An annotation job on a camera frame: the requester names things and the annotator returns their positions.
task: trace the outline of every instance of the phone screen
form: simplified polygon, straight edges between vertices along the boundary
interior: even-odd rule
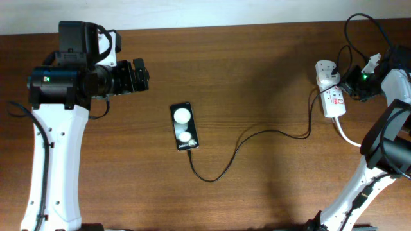
[[[191,103],[178,103],[170,106],[173,121],[175,142],[179,151],[197,148],[197,131],[195,129]]]

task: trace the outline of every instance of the power strip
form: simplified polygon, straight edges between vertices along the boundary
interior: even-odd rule
[[[315,64],[317,84],[320,92],[340,82],[340,73],[331,74],[334,68],[335,63],[328,60],[321,60]],[[321,94],[321,102],[324,115],[327,118],[342,116],[346,113],[344,97],[341,89],[337,86],[323,92]]]

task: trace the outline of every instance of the charging cable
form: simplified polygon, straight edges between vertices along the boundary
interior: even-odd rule
[[[337,128],[338,128],[338,131],[340,132],[342,138],[344,138],[348,143],[350,143],[350,144],[352,144],[352,145],[354,145],[354,146],[361,147],[361,144],[355,143],[355,142],[352,141],[351,139],[348,139],[348,137],[344,134],[344,132],[342,131],[342,128],[341,128],[340,121],[338,120],[338,117],[337,117],[337,116],[333,118],[333,122],[335,122],[335,124],[336,124],[336,126],[337,126]]]

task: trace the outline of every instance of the wooden table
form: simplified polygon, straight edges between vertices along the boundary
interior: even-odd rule
[[[411,20],[381,22],[394,43],[411,46]],[[304,141],[267,133],[243,146],[215,184],[191,172],[175,147],[169,106],[193,105],[200,148],[194,165],[206,178],[220,174],[238,140],[267,128],[307,130],[315,63],[336,60],[344,22],[313,22],[120,31],[119,60],[144,58],[150,90],[111,99],[110,113],[89,121],[80,164],[84,223],[135,230],[246,230],[292,227],[313,218],[338,196],[360,159],[322,114]],[[366,55],[388,48],[370,22],[352,22],[350,37]],[[0,229],[18,230],[28,202],[33,125],[5,113],[6,100],[28,104],[27,76],[58,48],[57,34],[0,37]],[[343,54],[341,66],[347,66]],[[354,62],[363,65],[354,54]],[[346,99],[341,119],[360,142],[386,108],[383,97]],[[92,102],[92,114],[104,111]],[[400,179],[361,216],[359,224],[409,230],[411,184]]]

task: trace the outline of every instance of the white wall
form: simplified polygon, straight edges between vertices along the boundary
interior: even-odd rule
[[[411,17],[411,0],[0,0],[0,34],[58,31],[61,20],[107,29],[181,28]]]

